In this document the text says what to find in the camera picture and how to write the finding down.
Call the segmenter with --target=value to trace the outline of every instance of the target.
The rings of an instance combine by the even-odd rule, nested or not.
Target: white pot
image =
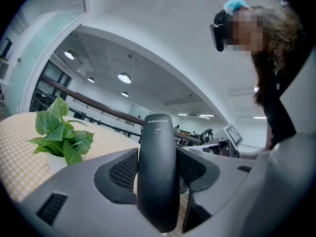
[[[46,153],[46,155],[48,165],[50,166],[50,169],[53,172],[53,174],[56,174],[62,168],[67,167],[67,163],[64,157],[58,157],[50,153]]]

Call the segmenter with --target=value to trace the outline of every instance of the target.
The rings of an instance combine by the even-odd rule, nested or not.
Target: woman's arm
[[[272,135],[271,127],[269,126],[269,124],[267,122],[266,146],[261,148],[261,149],[258,149],[257,151],[253,151],[253,152],[240,152],[242,154],[242,158],[255,160],[259,153],[264,152],[264,151],[269,151],[272,138],[273,138],[273,135]]]

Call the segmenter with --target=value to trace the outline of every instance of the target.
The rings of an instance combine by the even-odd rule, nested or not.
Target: blue hair accessory
[[[234,11],[240,9],[240,7],[248,7],[244,0],[229,0],[226,4],[224,4],[223,9],[227,14],[232,15]]]

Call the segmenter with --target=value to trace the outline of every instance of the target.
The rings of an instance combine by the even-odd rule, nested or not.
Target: round table
[[[33,155],[37,145],[27,142],[34,137],[41,137],[35,130],[35,119],[36,113],[23,113],[0,122],[0,178],[8,194],[16,201],[22,201],[53,175],[47,161],[47,153]],[[94,133],[92,147],[82,156],[83,160],[140,147],[137,142],[120,133],[85,123],[88,127],[72,123],[75,130]]]

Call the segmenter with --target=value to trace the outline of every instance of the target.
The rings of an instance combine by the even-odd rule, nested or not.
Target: black sleeveless top
[[[270,64],[273,69],[271,69],[272,72],[269,76],[268,87],[263,92],[263,110],[273,135],[270,149],[278,142],[296,133],[294,125],[280,101],[280,96],[299,73],[310,50],[311,46],[302,41],[298,49],[288,52],[286,55],[286,63],[288,64],[286,71],[274,71],[277,64]]]

